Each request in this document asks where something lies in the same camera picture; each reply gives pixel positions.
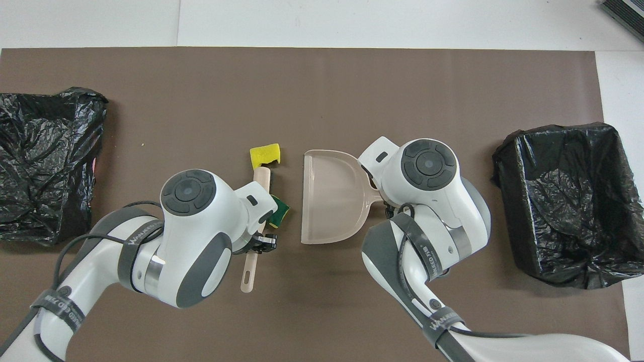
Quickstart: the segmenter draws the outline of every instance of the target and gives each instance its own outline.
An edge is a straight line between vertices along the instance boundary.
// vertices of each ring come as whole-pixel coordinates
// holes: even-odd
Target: brown mat
[[[273,192],[292,206],[278,250],[240,292],[243,257],[216,293],[176,310],[110,287],[72,339],[68,361],[442,361],[369,277],[360,246],[381,220],[330,245],[299,242],[303,154],[358,156],[380,135],[433,137],[460,158],[488,201],[489,245],[431,288],[474,330],[581,334],[628,356],[621,285],[557,289],[513,264],[491,154],[516,129],[602,121],[591,52],[289,48],[87,48],[2,52],[0,91],[82,86],[109,100],[95,220],[154,199],[177,171],[200,167],[234,188],[248,150],[279,142]],[[0,339],[50,282],[55,253],[0,245]]]

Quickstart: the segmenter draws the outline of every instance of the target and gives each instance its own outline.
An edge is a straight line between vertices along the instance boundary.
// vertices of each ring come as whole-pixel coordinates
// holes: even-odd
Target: black plastic bag
[[[581,289],[642,275],[643,208],[613,127],[517,131],[492,159],[519,269]]]
[[[54,245],[89,230],[107,102],[83,88],[0,94],[0,240]]]

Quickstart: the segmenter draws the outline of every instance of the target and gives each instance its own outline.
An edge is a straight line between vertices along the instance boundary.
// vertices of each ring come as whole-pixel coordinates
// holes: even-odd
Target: white tile
[[[174,46],[180,0],[0,0],[0,48]]]
[[[644,196],[644,52],[597,52],[604,121],[618,131]],[[644,360],[644,277],[622,282],[630,358]]]
[[[182,0],[178,45],[644,50],[597,0]]]

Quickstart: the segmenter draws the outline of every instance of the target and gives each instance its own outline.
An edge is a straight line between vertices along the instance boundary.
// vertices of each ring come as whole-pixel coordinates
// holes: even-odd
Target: brush handle
[[[257,167],[253,171],[252,180],[257,181],[268,192],[270,189],[270,169],[263,166]],[[261,224],[260,228],[257,231],[263,233],[265,225],[265,222]],[[241,276],[241,291],[244,293],[250,293],[255,283],[257,257],[258,254],[254,251],[249,251],[248,253],[246,253],[246,261],[244,263],[243,274]]]

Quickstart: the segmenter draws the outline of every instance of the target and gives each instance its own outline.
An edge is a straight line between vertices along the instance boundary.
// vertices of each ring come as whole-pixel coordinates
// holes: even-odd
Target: dustpan
[[[351,237],[365,224],[371,205],[382,200],[352,155],[328,149],[307,151],[302,243],[333,243]]]

